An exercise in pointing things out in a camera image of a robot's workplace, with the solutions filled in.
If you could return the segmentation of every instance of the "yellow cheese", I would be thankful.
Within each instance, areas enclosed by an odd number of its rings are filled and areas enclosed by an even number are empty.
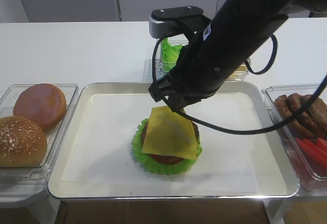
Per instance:
[[[152,108],[142,153],[196,159],[196,147],[191,121],[168,106]]]

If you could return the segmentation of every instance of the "clear plastic bin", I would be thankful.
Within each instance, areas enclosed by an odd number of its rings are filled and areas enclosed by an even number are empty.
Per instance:
[[[289,96],[293,93],[300,95],[313,94],[317,87],[318,85],[275,86],[263,90],[264,102],[272,121],[277,123],[282,119],[273,103],[280,95]],[[326,103],[327,92],[324,91],[320,98]],[[279,135],[302,187],[306,191],[327,190],[327,169],[320,166],[300,149],[295,140],[295,137],[299,137],[296,132],[289,127],[284,127],[279,130]]]
[[[188,41],[183,35],[177,35],[171,38],[168,38],[168,43],[171,45],[187,45]],[[162,49],[161,45],[158,48],[156,55],[156,73],[157,78],[161,78],[163,75],[169,72],[169,70],[175,66],[176,62],[165,62],[162,59]],[[244,81],[245,77],[249,74],[247,67],[243,63],[231,76],[228,77],[228,81]]]
[[[0,118],[13,115],[19,95],[33,85],[12,85],[0,99]],[[78,99],[78,87],[74,84],[55,85],[61,89],[67,101],[67,113],[59,124],[46,135],[48,148],[41,164],[37,167],[0,167],[0,184],[38,185],[46,184]]]

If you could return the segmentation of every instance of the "food tray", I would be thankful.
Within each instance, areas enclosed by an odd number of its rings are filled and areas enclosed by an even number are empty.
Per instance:
[[[280,95],[291,95],[298,93],[301,95],[313,94],[318,85],[297,85],[297,86],[274,86],[263,90],[265,96],[265,104],[268,108],[271,119],[274,123],[281,121],[277,109],[273,102]],[[323,92],[321,99],[327,102],[327,92]],[[324,191],[327,190],[327,169],[322,169],[305,155],[297,142],[295,136],[288,127],[279,130],[279,134],[283,140],[286,152],[291,160],[291,163],[300,179],[302,187],[306,191]]]
[[[19,95],[33,85],[12,85],[0,99],[0,118],[13,115],[14,105]],[[61,139],[77,103],[78,88],[74,84],[55,85],[61,89],[67,101],[67,113],[64,119],[47,133],[48,148],[38,167],[0,167],[0,184],[46,185],[47,177],[60,150]]]
[[[174,37],[168,38],[168,43],[171,45],[187,45],[188,41],[185,38],[184,35],[177,35]],[[170,67],[175,66],[175,63],[169,63],[169,62],[164,62],[162,60],[162,49],[161,49],[161,44],[158,48],[157,55],[156,55],[156,74],[157,78],[163,77],[165,74],[167,74],[170,70]],[[249,74],[249,71],[247,70],[247,67],[243,63],[241,66],[239,66],[236,71],[228,77],[228,81],[243,81],[245,80],[246,76]]]
[[[131,142],[151,108],[148,83],[85,87],[49,179],[58,198],[289,197],[298,178],[277,132],[237,136],[199,126],[203,152],[190,171],[160,176],[135,161]],[[258,89],[225,82],[216,95],[185,108],[231,129],[271,125]]]

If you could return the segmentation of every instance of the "lettuce leaf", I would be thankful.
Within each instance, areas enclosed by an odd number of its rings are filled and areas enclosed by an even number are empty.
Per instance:
[[[162,68],[165,72],[168,72],[176,65],[176,61],[179,56],[179,52],[183,45],[171,45],[168,43],[168,38],[161,42],[161,61]]]

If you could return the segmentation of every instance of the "robotic arm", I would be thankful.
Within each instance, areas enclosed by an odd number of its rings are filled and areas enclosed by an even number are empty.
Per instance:
[[[156,102],[163,99],[177,112],[214,95],[289,13],[303,9],[325,12],[327,0],[227,0],[212,20],[197,7],[154,10],[150,16],[153,38],[161,42],[183,33],[189,44],[180,51],[176,66],[154,80],[151,96]]]

